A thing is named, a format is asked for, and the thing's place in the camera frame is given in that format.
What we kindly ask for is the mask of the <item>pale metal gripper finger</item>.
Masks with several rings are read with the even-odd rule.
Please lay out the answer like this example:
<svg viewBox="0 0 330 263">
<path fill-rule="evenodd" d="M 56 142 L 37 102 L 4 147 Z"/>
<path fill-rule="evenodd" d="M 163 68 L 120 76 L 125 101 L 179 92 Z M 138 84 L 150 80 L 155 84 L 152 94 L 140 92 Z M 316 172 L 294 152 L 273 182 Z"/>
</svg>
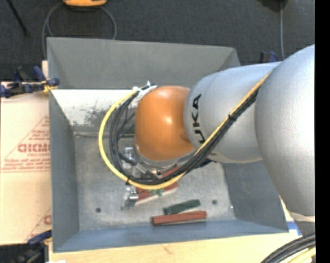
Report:
<svg viewBox="0 0 330 263">
<path fill-rule="evenodd" d="M 133 208 L 138 201 L 137 188 L 133 185 L 125 186 L 125 193 L 121 202 L 121 210 L 129 210 Z"/>
<path fill-rule="evenodd" d="M 128 162 L 129 164 L 136 164 L 133 147 L 131 147 L 131 146 L 125 147 L 124 158 L 125 158 L 125 161 Z"/>
</svg>

